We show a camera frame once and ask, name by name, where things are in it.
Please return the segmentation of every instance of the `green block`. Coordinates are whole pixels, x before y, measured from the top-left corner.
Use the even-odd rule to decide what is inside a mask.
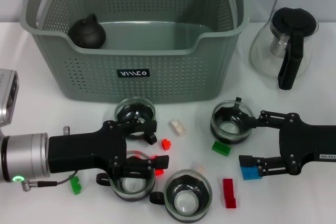
[[[212,150],[224,155],[228,156],[230,154],[231,148],[221,142],[215,141],[214,145],[212,146]]]
[[[70,184],[71,184],[71,187],[72,187],[72,191],[75,195],[77,194],[80,194],[80,191],[82,190],[82,186],[80,185],[79,183],[79,178],[78,176],[72,178],[70,180]]]

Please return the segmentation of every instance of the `white table surface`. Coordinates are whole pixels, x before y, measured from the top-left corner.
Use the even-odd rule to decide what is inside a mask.
[[[248,50],[262,24],[254,23],[242,33],[228,70],[222,93],[211,101],[156,105],[159,141],[172,142],[169,151],[160,143],[150,146],[128,141],[128,150],[148,155],[169,154],[170,164],[155,185],[161,190],[167,178],[196,162],[206,166],[205,176],[213,190],[207,216],[199,223],[334,223],[336,217],[336,164],[309,163],[299,176],[278,175],[243,181],[238,155],[279,156],[278,130],[253,130],[248,140],[232,149],[229,157],[211,150],[214,137],[209,124],[213,108],[224,100],[241,97],[255,115],[261,110],[297,112],[309,124],[336,125],[336,23],[324,23],[315,35],[315,53],[308,70],[290,91],[277,89],[274,80],[259,75],[248,64]],[[113,119],[116,104],[78,102],[67,99],[58,88],[31,35],[16,23],[0,24],[0,68],[18,71],[20,90],[7,135],[47,132],[62,135],[93,132]],[[187,135],[177,137],[168,126],[174,118],[185,125]],[[0,184],[0,223],[177,223],[163,206],[148,199],[129,203],[109,187],[96,184],[97,169],[79,172],[83,190],[75,196],[66,183],[33,188],[25,193],[17,183]],[[62,180],[70,173],[52,174]],[[233,178],[237,209],[226,209],[222,179]]]

